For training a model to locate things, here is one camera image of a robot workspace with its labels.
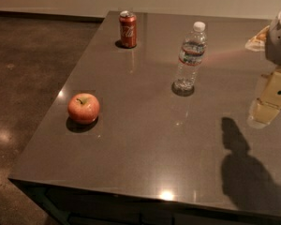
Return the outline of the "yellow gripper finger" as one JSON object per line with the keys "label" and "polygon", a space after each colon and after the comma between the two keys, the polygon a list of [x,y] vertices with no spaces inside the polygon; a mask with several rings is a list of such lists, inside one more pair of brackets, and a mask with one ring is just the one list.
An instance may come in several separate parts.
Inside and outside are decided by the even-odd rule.
{"label": "yellow gripper finger", "polygon": [[249,108],[247,123],[252,128],[265,128],[281,112],[281,67],[260,75],[256,95]]}

